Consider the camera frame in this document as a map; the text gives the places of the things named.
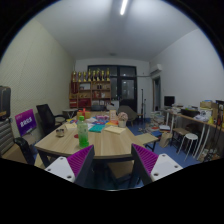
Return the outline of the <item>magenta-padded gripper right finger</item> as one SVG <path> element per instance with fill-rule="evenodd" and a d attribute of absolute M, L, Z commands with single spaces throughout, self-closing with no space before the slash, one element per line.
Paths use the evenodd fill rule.
<path fill-rule="evenodd" d="M 131 145 L 131 154 L 134 159 L 131 186 L 135 186 L 138 180 L 147 185 L 182 169 L 167 154 L 157 155 L 136 144 Z"/>

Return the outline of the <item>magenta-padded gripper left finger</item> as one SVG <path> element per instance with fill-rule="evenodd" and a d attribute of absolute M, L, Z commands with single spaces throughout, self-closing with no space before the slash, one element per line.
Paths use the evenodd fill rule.
<path fill-rule="evenodd" d="M 60 156 L 46 168 L 46 171 L 83 186 L 89 174 L 94 155 L 94 146 L 90 145 L 69 157 Z"/>

